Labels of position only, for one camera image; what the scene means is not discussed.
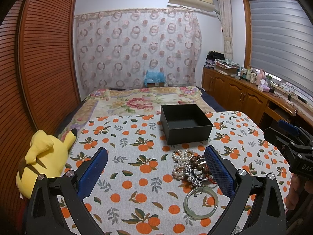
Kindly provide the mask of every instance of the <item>gray roller blind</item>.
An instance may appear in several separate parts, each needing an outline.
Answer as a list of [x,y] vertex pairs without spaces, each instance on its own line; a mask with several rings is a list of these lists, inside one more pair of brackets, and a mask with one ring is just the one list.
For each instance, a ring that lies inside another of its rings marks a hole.
[[313,26],[296,0],[249,0],[251,67],[313,96]]

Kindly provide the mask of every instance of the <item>wardrobe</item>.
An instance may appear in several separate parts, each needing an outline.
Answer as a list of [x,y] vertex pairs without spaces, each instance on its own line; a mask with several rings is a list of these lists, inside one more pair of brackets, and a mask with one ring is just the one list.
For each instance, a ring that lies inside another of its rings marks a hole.
[[0,25],[0,213],[12,224],[25,203],[15,176],[32,135],[54,134],[80,103],[74,7],[75,0],[16,0]]

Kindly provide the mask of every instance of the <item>jade bangle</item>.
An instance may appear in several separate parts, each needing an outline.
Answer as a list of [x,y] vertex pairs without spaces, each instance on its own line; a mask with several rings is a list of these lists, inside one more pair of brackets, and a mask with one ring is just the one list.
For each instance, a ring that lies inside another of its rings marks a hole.
[[[213,210],[212,210],[210,213],[208,213],[208,214],[206,214],[206,215],[204,215],[204,216],[196,215],[196,214],[193,213],[193,212],[191,211],[191,209],[188,207],[188,199],[189,199],[189,197],[190,197],[192,194],[197,193],[197,192],[205,192],[205,193],[211,195],[211,196],[214,198],[214,201],[215,201]],[[218,199],[216,193],[215,193],[212,189],[210,189],[210,188],[208,188],[208,187],[197,187],[197,188],[194,188],[194,189],[192,189],[192,190],[186,195],[186,197],[185,197],[185,199],[184,199],[184,209],[185,209],[186,213],[187,213],[189,216],[191,216],[191,217],[193,217],[194,219],[196,219],[196,220],[201,220],[201,219],[203,219],[203,218],[208,218],[208,217],[212,216],[212,215],[215,213],[218,204],[219,204],[219,199]]]

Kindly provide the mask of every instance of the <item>patterned curtain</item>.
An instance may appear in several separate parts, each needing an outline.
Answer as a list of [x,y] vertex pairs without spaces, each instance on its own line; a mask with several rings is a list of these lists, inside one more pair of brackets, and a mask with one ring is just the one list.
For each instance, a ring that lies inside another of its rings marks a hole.
[[146,72],[168,86],[195,84],[201,31],[185,9],[128,9],[79,15],[79,74],[86,94],[101,88],[138,89]]
[[225,59],[233,60],[233,22],[230,0],[218,0],[222,17]]

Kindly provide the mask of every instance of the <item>finger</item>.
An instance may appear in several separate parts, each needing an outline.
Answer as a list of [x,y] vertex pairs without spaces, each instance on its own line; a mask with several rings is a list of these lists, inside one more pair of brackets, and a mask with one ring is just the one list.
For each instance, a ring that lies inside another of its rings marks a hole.
[[292,204],[292,202],[289,199],[289,195],[287,195],[286,197],[286,208],[289,210],[294,210],[295,209],[295,205]]
[[290,180],[290,184],[291,184],[290,187],[297,191],[300,188],[301,180],[296,174],[293,174]]
[[304,189],[310,193],[313,194],[313,180],[306,181],[304,185]]
[[289,188],[288,198],[289,198],[289,201],[293,205],[297,205],[297,203],[299,201],[299,195],[297,194],[297,192],[292,187]]

